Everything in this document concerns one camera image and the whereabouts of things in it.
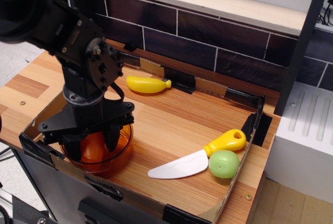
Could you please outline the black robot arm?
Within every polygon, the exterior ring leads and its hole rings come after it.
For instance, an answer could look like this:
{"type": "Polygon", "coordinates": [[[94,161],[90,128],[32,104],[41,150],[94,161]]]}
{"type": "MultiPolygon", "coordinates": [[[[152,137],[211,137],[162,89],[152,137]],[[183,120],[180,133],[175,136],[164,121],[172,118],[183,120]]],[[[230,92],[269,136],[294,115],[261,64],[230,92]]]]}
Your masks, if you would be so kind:
{"type": "Polygon", "coordinates": [[[123,62],[92,19],[67,0],[1,0],[1,41],[33,44],[62,66],[67,104],[39,124],[46,144],[63,145],[79,161],[83,140],[102,133],[107,149],[116,149],[121,129],[134,122],[134,105],[116,84],[123,62]]]}

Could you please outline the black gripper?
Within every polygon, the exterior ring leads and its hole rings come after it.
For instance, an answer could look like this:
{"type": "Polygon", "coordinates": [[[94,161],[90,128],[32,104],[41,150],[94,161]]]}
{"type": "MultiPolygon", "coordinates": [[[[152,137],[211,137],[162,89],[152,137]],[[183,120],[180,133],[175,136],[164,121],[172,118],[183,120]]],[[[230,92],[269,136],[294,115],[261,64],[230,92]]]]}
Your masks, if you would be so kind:
{"type": "Polygon", "coordinates": [[[44,135],[47,144],[63,144],[67,157],[73,161],[81,160],[80,141],[88,135],[102,132],[109,152],[116,149],[120,130],[134,123],[133,103],[101,99],[96,104],[76,106],[67,103],[54,116],[42,121],[38,129],[44,135]]]}

